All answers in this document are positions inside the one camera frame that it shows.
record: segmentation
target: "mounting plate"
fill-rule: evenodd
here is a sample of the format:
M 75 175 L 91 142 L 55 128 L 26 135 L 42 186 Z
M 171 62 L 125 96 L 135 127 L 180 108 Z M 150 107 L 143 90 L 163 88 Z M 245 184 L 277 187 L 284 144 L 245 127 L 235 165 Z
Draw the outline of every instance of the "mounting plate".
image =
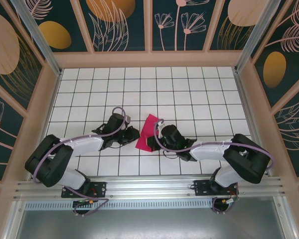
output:
M 104 198 L 106 192 L 106 182 L 91 182 L 88 197 Z M 61 198 L 81 198 L 80 196 L 72 193 L 66 188 L 62 188 Z
M 229 185 L 230 188 L 235 194 L 237 194 L 237 189 L 235 188 L 235 183 Z M 209 180 L 195 180 L 194 181 L 194 190 L 195 196 L 230 196 L 230 191 L 227 188 L 214 192 L 209 187 Z

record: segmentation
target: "yellow oval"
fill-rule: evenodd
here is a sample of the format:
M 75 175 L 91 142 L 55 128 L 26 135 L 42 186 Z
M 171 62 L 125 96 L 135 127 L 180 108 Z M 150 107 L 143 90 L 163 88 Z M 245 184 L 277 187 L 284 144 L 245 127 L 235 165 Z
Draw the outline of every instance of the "yellow oval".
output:
M 71 36 L 61 24 L 45 21 L 39 25 L 39 28 L 49 46 L 65 49 L 71 45 Z
M 236 26 L 253 26 L 257 23 L 268 0 L 231 0 L 228 18 Z
M 282 53 L 278 51 L 270 53 L 264 65 L 265 84 L 270 88 L 279 85 L 285 75 L 286 66 L 286 59 Z
M 135 0 L 86 0 L 91 12 L 99 19 L 107 22 L 119 21 L 118 17 L 115 17 L 115 11 L 113 4 L 123 12 L 125 18 L 130 17 L 135 9 Z
M 0 74 L 10 74 L 19 62 L 18 35 L 11 24 L 0 15 Z

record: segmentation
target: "white grid floor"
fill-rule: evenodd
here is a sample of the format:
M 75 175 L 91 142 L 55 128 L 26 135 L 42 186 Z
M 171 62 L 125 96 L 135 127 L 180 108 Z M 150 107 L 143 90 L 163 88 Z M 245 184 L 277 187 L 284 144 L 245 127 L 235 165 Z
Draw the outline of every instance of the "white grid floor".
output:
M 65 69 L 47 134 L 88 134 L 107 122 L 115 106 L 123 106 L 131 125 L 140 131 L 152 114 L 198 141 L 250 135 L 230 67 Z M 68 167 L 87 176 L 117 176 L 211 174 L 227 165 L 169 159 L 162 152 L 138 150 L 135 144 L 83 154 L 72 158 Z

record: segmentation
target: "pink cloth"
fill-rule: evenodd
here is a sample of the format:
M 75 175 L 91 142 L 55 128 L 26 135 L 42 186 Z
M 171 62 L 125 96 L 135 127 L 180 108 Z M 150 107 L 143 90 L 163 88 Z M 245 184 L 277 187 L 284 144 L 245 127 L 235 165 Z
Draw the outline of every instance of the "pink cloth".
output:
M 144 127 L 141 131 L 141 137 L 138 139 L 138 142 L 136 143 L 135 148 L 138 148 L 140 150 L 144 150 L 147 152 L 152 152 L 150 147 L 147 146 L 146 144 L 146 139 L 148 137 L 154 136 L 154 124 L 158 121 L 159 119 L 153 115 L 149 115 L 145 121 Z

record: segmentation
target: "black mounting bracket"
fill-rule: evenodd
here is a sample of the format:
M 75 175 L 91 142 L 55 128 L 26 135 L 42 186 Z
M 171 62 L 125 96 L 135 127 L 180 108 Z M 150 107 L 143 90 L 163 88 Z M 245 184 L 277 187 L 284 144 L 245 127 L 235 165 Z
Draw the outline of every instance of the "black mounting bracket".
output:
M 195 190 L 195 196 L 230 196 L 230 190 L 237 194 L 236 183 L 229 185 L 228 188 L 220 188 L 213 191 L 209 184 L 210 180 L 195 180 L 194 184 L 190 187 Z
M 93 198 L 104 198 L 106 192 L 106 182 L 90 182 L 89 190 L 85 196 Z M 62 188 L 61 198 L 81 198 L 72 193 L 67 188 Z

